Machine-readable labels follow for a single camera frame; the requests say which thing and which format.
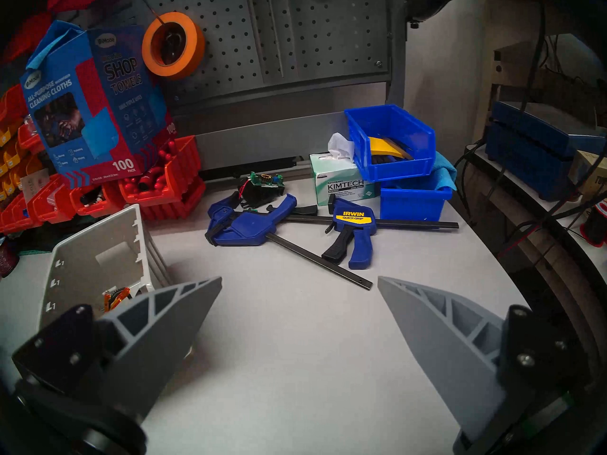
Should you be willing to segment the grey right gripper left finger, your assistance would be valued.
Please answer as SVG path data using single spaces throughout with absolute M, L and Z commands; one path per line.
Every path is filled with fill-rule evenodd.
M 127 299 L 99 318 L 83 303 L 12 355 L 22 378 L 73 400 L 145 419 L 222 289 L 217 276 Z

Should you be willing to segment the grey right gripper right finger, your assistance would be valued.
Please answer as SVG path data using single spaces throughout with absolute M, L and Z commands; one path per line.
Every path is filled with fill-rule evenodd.
M 526 306 L 500 318 L 466 297 L 397 278 L 379 276 L 378 289 L 460 426 L 455 442 L 531 439 L 589 381 L 581 346 Z

